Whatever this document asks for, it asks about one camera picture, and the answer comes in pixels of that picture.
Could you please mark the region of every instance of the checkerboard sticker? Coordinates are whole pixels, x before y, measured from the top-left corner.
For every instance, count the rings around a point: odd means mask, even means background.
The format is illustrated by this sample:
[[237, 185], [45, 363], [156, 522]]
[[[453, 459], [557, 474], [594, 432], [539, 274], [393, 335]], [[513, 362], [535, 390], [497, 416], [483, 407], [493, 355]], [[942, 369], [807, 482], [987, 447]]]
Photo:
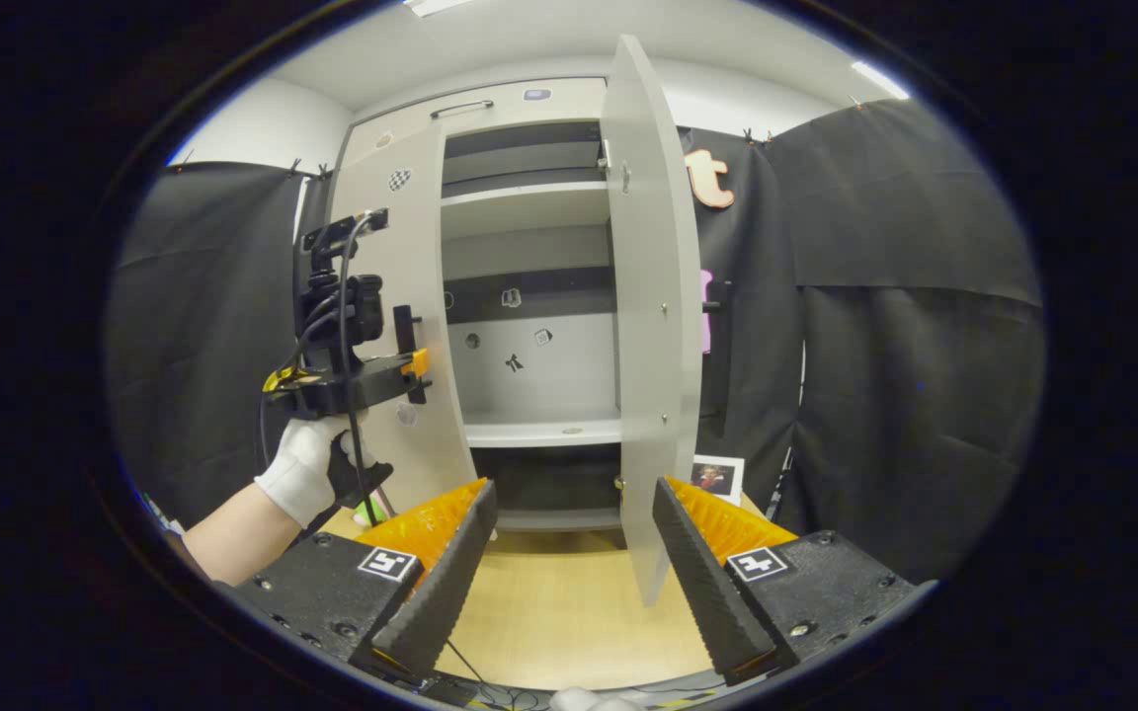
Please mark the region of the checkerboard sticker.
[[373, 576], [388, 578], [389, 580], [402, 581], [411, 564], [415, 562], [415, 555], [401, 553], [388, 548], [376, 548], [363, 557], [363, 562], [357, 564], [357, 570], [371, 572]]
[[790, 570], [790, 564], [781, 561], [781, 557], [772, 553], [769, 548], [756, 548], [745, 553], [737, 553], [727, 557], [727, 564], [736, 571], [741, 580], [754, 581], [759, 578], [774, 576], [776, 572]]
[[394, 171], [389, 175], [389, 192], [402, 190], [402, 185], [411, 181], [411, 168]]

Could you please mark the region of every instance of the hand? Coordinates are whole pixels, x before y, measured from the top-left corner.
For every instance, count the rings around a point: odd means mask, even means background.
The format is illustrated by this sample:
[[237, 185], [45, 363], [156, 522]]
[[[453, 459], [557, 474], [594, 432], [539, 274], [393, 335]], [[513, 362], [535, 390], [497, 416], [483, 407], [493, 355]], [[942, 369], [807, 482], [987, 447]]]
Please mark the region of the hand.
[[[357, 415], [357, 422], [361, 423], [364, 419], [365, 410]], [[331, 460], [331, 443], [341, 432], [341, 450], [353, 465], [354, 443], [348, 432], [347, 415], [289, 420], [274, 461], [265, 473], [253, 480], [303, 529], [336, 501], [333, 487], [328, 480], [328, 463]], [[363, 449], [363, 463], [370, 468], [376, 460], [366, 448], [362, 429], [357, 432], [357, 441]]]

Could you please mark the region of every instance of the cabinet handle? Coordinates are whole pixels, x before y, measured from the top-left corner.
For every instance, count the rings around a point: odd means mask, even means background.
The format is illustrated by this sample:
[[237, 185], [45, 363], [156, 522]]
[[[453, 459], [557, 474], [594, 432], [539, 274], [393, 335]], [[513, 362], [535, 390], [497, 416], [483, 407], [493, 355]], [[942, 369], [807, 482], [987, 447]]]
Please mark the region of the cabinet handle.
[[721, 439], [727, 424], [727, 405], [731, 388], [731, 306], [733, 287], [729, 281], [714, 280], [706, 288], [709, 301], [701, 301], [700, 309], [709, 314], [709, 383], [708, 392], [700, 399], [708, 408], [701, 411], [714, 437]]
[[456, 105], [456, 107], [438, 108], [437, 111], [434, 111], [434, 113], [429, 114], [429, 118], [437, 118], [438, 116], [442, 116], [443, 111], [451, 111], [451, 109], [453, 109], [453, 108], [475, 107], [478, 104], [483, 105], [483, 107], [486, 107], [486, 108], [490, 108], [494, 105], [494, 102], [492, 100], [489, 100], [489, 99], [480, 99], [478, 101], [469, 101], [469, 104], [460, 104], [460, 105]]

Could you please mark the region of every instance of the wooden floor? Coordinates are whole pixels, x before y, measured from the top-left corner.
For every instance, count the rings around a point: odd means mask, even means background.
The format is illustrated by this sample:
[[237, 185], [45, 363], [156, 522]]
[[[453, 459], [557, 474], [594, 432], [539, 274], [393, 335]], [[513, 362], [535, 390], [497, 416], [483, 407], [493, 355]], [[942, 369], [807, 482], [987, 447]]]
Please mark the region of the wooden floor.
[[[351, 516], [341, 510], [322, 530], [357, 535]], [[676, 574], [644, 607], [620, 531], [501, 532], [451, 639], [487, 683], [528, 688], [618, 688], [710, 667]], [[473, 676], [450, 647], [438, 670]]]

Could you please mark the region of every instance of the forearm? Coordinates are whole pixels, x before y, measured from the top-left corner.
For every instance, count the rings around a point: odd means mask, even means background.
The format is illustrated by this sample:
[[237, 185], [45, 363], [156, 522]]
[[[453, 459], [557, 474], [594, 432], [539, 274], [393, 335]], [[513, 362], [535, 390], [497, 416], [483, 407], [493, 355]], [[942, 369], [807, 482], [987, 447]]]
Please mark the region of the forearm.
[[244, 584], [288, 549], [302, 527], [250, 482], [182, 536], [199, 568], [213, 580]]

